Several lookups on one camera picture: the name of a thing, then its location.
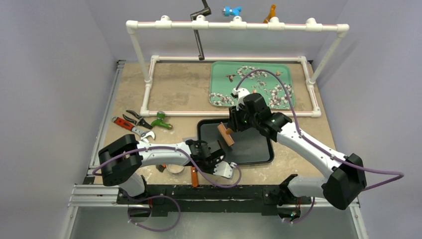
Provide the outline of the wooden double-ended rolling pin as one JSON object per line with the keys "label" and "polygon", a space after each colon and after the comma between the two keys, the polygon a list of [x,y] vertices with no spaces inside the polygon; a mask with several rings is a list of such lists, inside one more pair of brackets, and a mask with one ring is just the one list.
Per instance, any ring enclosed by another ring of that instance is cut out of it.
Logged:
{"label": "wooden double-ended rolling pin", "polygon": [[234,145],[234,140],[231,136],[233,131],[229,128],[226,128],[226,126],[222,122],[217,126],[217,129],[224,141],[226,142],[227,146],[232,147]]}

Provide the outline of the black baking tray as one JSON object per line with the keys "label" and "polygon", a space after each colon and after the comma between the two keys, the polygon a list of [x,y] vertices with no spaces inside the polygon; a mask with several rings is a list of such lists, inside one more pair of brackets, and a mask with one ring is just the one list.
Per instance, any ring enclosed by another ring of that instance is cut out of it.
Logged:
{"label": "black baking tray", "polygon": [[234,144],[228,146],[217,127],[220,123],[227,126],[228,119],[203,119],[197,124],[197,137],[206,142],[219,141],[226,153],[226,161],[238,165],[270,163],[274,159],[274,149],[270,139],[249,128],[232,134]]}

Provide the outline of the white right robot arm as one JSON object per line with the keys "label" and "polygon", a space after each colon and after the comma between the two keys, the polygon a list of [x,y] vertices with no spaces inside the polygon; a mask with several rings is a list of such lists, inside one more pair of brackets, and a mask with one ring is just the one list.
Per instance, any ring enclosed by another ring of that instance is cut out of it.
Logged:
{"label": "white right robot arm", "polygon": [[322,177],[292,175],[286,179],[279,190],[284,202],[290,203],[298,197],[318,197],[345,210],[366,188],[363,160],[358,155],[347,156],[322,144],[290,117],[271,112],[259,93],[240,88],[231,94],[237,103],[229,108],[228,134],[254,128],[263,137],[293,150],[322,174]]}

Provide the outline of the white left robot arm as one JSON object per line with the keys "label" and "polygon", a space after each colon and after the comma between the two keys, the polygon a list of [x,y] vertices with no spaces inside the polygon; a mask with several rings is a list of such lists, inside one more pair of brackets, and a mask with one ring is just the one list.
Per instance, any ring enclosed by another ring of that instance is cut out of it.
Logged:
{"label": "white left robot arm", "polygon": [[153,144],[127,134],[98,152],[100,161],[93,174],[103,178],[105,186],[119,186],[135,203],[148,199],[144,177],[136,171],[151,165],[194,166],[203,173],[233,178],[231,165],[224,160],[219,141],[186,140],[176,144]]}

